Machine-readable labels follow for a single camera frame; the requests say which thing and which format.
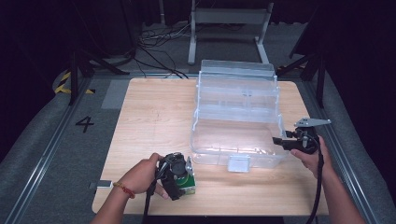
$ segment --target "clear plastic storage box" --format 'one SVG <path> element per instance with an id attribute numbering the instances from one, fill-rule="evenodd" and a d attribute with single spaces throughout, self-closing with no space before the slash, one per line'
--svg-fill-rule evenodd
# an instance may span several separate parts
<path id="1" fill-rule="evenodd" d="M 248 172 L 273 168 L 289 154 L 272 139 L 285 136 L 285 130 L 271 64 L 203 60 L 196 87 L 195 162 Z"/>

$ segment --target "human hand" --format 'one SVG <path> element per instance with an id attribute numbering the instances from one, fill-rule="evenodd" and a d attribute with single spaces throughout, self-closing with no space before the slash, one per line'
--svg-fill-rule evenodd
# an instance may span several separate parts
<path id="1" fill-rule="evenodd" d="M 129 170 L 119 182 L 127 189 L 130 189 L 135 194 L 144 193 L 149 188 L 150 184 L 155 178 L 155 170 L 157 169 L 157 161 L 162 159 L 158 153 L 153 153 L 149 159 L 141 160 L 131 170 Z M 169 195 L 166 193 L 163 186 L 157 183 L 155 192 L 161 195 L 164 199 L 168 199 Z"/>
<path id="2" fill-rule="evenodd" d="M 320 149 L 323 154 L 323 174 L 328 171 L 333 171 L 332 159 L 330 158 L 329 149 L 327 148 L 323 138 L 319 137 Z M 292 149 L 290 153 L 300 159 L 303 165 L 308 168 L 315 178 L 318 178 L 318 151 L 313 154 L 306 154 L 298 149 Z"/>

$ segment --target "table surface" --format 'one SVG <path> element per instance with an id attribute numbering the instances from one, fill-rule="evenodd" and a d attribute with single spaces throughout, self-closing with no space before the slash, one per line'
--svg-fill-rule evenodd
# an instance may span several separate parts
<path id="1" fill-rule="evenodd" d="M 293 82 L 280 81 L 279 108 L 286 130 L 308 117 Z M 119 121 L 108 151 L 102 180 L 118 181 L 132 166 L 153 152 L 166 155 L 190 149 L 196 79 L 135 78 L 126 92 Z M 273 169 L 251 168 L 230 173 L 226 166 L 192 164 L 196 193 L 179 200 L 151 197 L 150 215 L 193 216 L 308 216 L 317 180 L 292 155 Z M 97 212 L 110 189 L 98 189 L 92 204 Z M 125 214 L 143 214 L 146 194 L 129 200 Z M 321 194 L 318 215 L 328 215 Z"/>

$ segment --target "black strap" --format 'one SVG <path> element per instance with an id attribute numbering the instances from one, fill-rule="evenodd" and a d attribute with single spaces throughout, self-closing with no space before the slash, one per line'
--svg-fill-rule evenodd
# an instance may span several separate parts
<path id="1" fill-rule="evenodd" d="M 149 201 L 151 199 L 151 196 L 154 194 L 156 185 L 157 185 L 157 179 L 154 179 L 154 181 L 151 182 L 150 186 L 148 187 L 148 190 L 146 191 L 146 203 L 145 203 L 145 211 L 143 213 L 143 218 L 142 218 L 142 224 L 147 224 Z"/>
<path id="2" fill-rule="evenodd" d="M 321 153 L 320 147 L 318 147 L 318 182 L 317 182 L 317 194 L 315 196 L 315 202 L 314 202 L 314 207 L 312 208 L 311 216 L 309 219 L 306 221 L 306 224 L 311 224 L 312 221 L 314 220 L 317 211 L 318 211 L 318 205 L 319 205 L 319 199 L 320 199 L 320 193 L 321 193 L 321 179 L 322 179 L 322 170 L 323 170 L 323 164 L 324 164 L 324 159 L 323 159 L 323 154 Z"/>

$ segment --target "tripod leg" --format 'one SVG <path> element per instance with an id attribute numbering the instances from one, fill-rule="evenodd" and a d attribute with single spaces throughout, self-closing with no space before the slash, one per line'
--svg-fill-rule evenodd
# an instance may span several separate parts
<path id="1" fill-rule="evenodd" d="M 311 81 L 312 78 L 315 76 L 315 73 L 318 71 L 319 67 L 319 56 L 315 55 L 308 61 L 305 66 L 305 69 L 300 74 L 300 78 L 302 81 Z"/>
<path id="2" fill-rule="evenodd" d="M 300 66 L 301 64 L 308 62 L 314 56 L 315 56 L 315 54 L 305 55 L 303 58 L 295 61 L 294 63 L 289 64 L 288 66 L 286 66 L 282 70 L 276 71 L 276 75 L 278 77 L 281 77 L 281 76 L 285 75 L 286 73 L 288 73 L 289 71 L 293 70 L 294 68 Z"/>
<path id="3" fill-rule="evenodd" d="M 317 101 L 320 108 L 323 108 L 323 87 L 325 77 L 325 61 L 323 55 L 320 55 L 319 69 L 318 69 L 318 83 L 317 83 Z"/>
<path id="4" fill-rule="evenodd" d="M 115 66 L 111 65 L 110 63 L 106 62 L 105 60 L 96 57 L 95 55 L 81 49 L 80 50 L 82 54 L 84 54 L 85 56 L 91 58 L 92 60 L 96 61 L 97 63 L 99 63 L 100 65 L 102 65 L 103 67 L 105 67 L 106 69 L 110 70 L 111 72 L 113 72 L 116 75 L 129 75 L 128 72 L 124 72 L 121 71 L 120 69 L 116 68 Z"/>
<path id="5" fill-rule="evenodd" d="M 70 79 L 71 94 L 69 105 L 72 105 L 78 97 L 78 55 L 75 51 L 70 55 Z"/>
<path id="6" fill-rule="evenodd" d="M 92 69 L 92 65 L 90 64 L 90 58 L 81 52 L 78 53 L 78 68 L 83 77 L 92 77 L 95 73 Z"/>

